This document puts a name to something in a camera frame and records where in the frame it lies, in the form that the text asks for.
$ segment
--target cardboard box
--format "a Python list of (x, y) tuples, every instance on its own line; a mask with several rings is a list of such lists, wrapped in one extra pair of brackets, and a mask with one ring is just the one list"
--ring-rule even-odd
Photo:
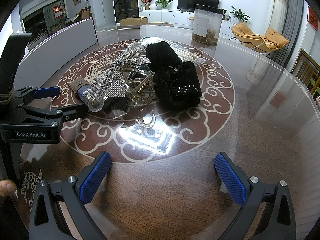
[(146, 25), (148, 23), (147, 17), (133, 17), (133, 18), (124, 18), (120, 20), (120, 26), (128, 25)]

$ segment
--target finger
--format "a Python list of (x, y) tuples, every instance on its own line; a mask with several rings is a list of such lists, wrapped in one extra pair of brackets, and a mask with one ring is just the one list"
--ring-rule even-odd
[(6, 197), (14, 193), (17, 190), (15, 183), (11, 180), (0, 181), (0, 197)]

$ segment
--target potted plant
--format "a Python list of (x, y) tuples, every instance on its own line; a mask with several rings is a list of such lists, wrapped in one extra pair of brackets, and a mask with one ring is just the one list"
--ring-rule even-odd
[(144, 4), (145, 4), (145, 8), (146, 8), (146, 10), (150, 10), (150, 4), (151, 4), (151, 2), (152, 2), (152, 0), (141, 0), (141, 2), (143, 2)]
[(243, 13), (241, 11), (241, 9), (239, 8), (239, 11), (234, 8), (233, 6), (231, 6), (233, 8), (233, 10), (230, 11), (231, 14), (233, 14), (233, 16), (235, 17), (234, 19), (234, 23), (237, 24), (239, 21), (243, 21), (243, 22), (248, 22), (250, 18), (249, 15), (247, 15), (246, 13)]
[(161, 4), (161, 9), (162, 10), (167, 10), (168, 9), (168, 4), (170, 4), (173, 0), (157, 0), (156, 5)]
[(226, 10), (226, 9), (224, 9), (224, 8), (220, 8), (220, 10), (222, 10), (222, 11), (223, 11), (222, 20), (225, 20), (225, 19), (226, 19), (226, 12), (227, 12), (227, 10)]

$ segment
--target black velvet pouch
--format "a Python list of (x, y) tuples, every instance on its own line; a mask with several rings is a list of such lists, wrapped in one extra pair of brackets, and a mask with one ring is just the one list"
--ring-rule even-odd
[(151, 64), (149, 64), (150, 70), (153, 72), (157, 72), (162, 67), (176, 66), (182, 62), (165, 41), (148, 45), (146, 54), (151, 62)]
[(187, 61), (175, 67), (178, 70), (162, 67), (153, 76), (155, 92), (162, 106), (168, 110), (184, 110), (198, 105), (202, 92), (195, 65)]

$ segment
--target flower vase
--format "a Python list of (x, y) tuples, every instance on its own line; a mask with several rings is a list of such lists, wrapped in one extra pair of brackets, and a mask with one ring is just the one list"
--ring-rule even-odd
[(156, 4), (150, 4), (150, 10), (157, 10), (157, 5)]

